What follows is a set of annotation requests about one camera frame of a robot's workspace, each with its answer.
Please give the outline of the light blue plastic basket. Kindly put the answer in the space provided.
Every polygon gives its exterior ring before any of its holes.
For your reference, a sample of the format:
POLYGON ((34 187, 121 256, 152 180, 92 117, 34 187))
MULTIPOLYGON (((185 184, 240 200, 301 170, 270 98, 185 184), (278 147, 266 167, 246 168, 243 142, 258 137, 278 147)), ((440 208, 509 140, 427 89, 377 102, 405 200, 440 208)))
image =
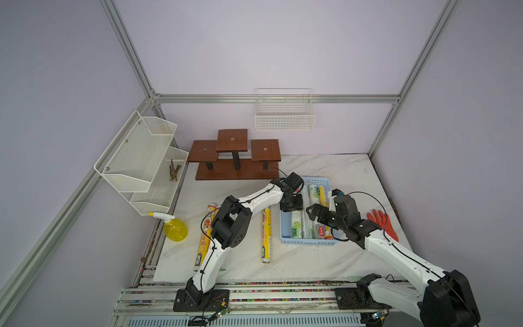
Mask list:
POLYGON ((343 233, 310 220, 305 209, 313 204, 328 204, 332 194, 330 180, 325 177, 303 177, 305 186, 301 194, 303 209, 298 212, 280 211, 280 240, 294 245, 335 245, 343 233))

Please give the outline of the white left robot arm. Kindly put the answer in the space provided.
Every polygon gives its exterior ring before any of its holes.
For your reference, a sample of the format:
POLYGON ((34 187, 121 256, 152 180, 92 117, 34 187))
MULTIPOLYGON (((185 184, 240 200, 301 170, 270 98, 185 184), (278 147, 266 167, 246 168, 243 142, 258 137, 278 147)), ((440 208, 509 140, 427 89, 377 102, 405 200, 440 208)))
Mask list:
POLYGON ((244 240, 252 217, 276 204, 291 210, 301 209, 300 191, 304 185, 302 177, 293 172, 287 177, 273 179, 248 196, 228 196, 215 211, 211 234, 207 236, 211 241, 209 253, 200 269, 187 282, 186 292, 192 297, 208 294, 215 287, 225 254, 244 240))

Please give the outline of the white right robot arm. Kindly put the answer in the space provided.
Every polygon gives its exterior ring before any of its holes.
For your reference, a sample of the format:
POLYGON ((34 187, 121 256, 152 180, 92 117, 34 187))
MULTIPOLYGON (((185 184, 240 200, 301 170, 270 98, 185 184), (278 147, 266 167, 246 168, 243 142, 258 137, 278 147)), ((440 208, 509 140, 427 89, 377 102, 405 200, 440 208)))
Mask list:
POLYGON ((481 321, 468 279, 459 271, 446 271, 415 255, 371 219, 364 219, 355 200, 337 192, 329 207, 314 204, 309 219, 341 231, 345 241, 381 258, 411 285, 392 283, 370 274, 357 283, 361 303, 377 302, 421 321, 424 326, 478 326, 481 321))

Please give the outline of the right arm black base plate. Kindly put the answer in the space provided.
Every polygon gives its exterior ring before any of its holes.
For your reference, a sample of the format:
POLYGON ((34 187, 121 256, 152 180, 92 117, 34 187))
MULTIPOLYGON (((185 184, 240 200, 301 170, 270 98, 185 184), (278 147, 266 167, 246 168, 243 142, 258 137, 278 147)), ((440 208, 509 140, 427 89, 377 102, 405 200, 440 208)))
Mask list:
POLYGON ((371 273, 356 282, 356 287, 338 287, 335 298, 340 310, 347 309, 391 309, 391 306, 376 302, 370 295, 369 285, 381 275, 371 273))

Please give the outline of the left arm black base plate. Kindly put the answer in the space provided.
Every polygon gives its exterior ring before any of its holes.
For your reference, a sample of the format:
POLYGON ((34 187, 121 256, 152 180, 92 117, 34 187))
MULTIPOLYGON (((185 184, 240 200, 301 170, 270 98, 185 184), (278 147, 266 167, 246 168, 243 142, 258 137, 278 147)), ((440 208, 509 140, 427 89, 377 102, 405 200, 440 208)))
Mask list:
POLYGON ((229 303, 229 290, 211 290, 203 295, 191 295, 185 289, 177 291, 174 300, 173 312, 216 312, 224 309, 229 303))

